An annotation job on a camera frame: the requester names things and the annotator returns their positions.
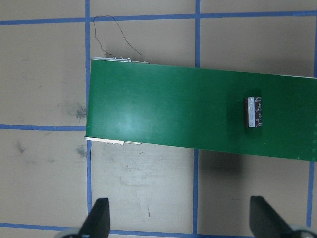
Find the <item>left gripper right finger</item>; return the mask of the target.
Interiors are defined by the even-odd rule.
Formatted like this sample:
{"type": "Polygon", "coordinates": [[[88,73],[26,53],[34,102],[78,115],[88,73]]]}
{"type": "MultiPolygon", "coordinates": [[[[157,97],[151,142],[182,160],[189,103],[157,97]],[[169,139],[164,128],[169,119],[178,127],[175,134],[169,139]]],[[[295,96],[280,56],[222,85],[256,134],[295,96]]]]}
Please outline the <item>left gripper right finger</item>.
{"type": "Polygon", "coordinates": [[[256,238],[290,238],[293,230],[262,196],[251,196],[249,227],[256,238]]]}

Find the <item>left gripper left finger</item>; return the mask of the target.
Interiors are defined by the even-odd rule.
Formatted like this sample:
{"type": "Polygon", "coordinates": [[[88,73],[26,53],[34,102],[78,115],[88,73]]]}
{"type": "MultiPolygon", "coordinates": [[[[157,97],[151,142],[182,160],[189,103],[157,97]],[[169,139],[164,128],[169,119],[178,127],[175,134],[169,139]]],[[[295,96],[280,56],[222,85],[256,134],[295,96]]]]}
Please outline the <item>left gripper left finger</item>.
{"type": "Polygon", "coordinates": [[[80,228],[80,238],[107,238],[110,233],[108,198],[98,198],[80,228]]]}

